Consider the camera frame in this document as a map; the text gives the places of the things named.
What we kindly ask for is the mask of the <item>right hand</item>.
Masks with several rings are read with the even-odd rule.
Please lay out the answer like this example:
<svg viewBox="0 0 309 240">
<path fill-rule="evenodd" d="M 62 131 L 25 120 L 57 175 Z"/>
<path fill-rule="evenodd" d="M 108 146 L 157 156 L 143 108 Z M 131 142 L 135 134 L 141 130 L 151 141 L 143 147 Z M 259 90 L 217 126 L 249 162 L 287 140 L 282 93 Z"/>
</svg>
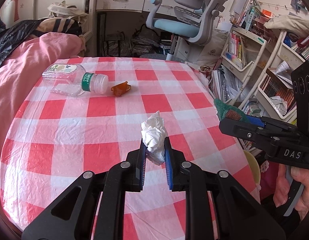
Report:
<svg viewBox="0 0 309 240">
<path fill-rule="evenodd" d="M 292 167 L 291 176 L 294 180 L 301 182 L 305 186 L 303 193 L 295 206 L 301 220 L 303 220 L 309 211 L 309 170 Z M 273 197 L 276 207 L 287 202 L 289 189 L 290 185 L 286 178 L 286 166 L 280 164 Z"/>
</svg>

